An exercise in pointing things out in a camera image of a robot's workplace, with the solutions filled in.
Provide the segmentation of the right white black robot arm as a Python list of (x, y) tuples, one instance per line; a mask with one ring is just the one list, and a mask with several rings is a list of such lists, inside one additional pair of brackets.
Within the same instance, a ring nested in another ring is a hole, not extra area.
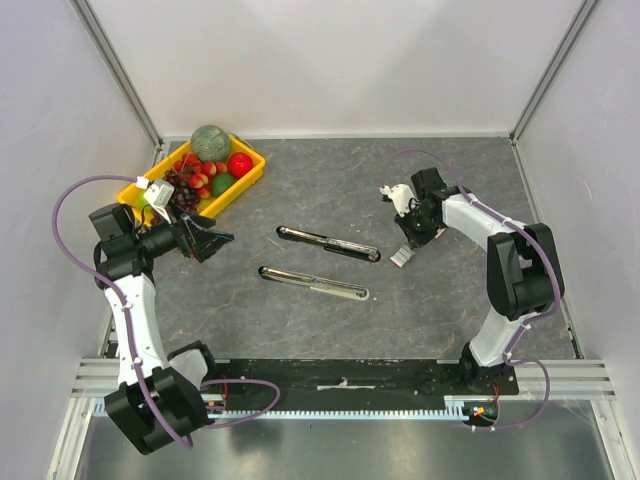
[(392, 256), (403, 267), (436, 236), (453, 229), (486, 254), (487, 317), (462, 351), (460, 386), (477, 394), (505, 370), (512, 350), (531, 324), (557, 307), (564, 280), (551, 229), (524, 224), (489, 208), (462, 186), (447, 186), (437, 168), (414, 174), (409, 184), (380, 190), (396, 211), (407, 242)]

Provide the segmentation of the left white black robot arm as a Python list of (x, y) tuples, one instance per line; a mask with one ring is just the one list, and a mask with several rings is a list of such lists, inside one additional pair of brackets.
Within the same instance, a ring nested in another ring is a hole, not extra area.
[(133, 210), (114, 203), (90, 214), (99, 236), (94, 264), (114, 316), (119, 344), (116, 391), (105, 398), (109, 418), (143, 455), (177, 439), (188, 441), (209, 424), (201, 393), (219, 382), (219, 369), (201, 341), (167, 353), (156, 319), (156, 258), (178, 251), (204, 262), (233, 241), (215, 222), (182, 213), (145, 231)]

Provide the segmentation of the white black stapler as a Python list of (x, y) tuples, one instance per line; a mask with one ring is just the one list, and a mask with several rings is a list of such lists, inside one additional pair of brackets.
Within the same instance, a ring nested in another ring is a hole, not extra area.
[(365, 301), (370, 295), (369, 290), (364, 286), (326, 279), (310, 274), (275, 269), (267, 266), (261, 266), (258, 269), (258, 273), (265, 280), (301, 286), (312, 291), (356, 301)]

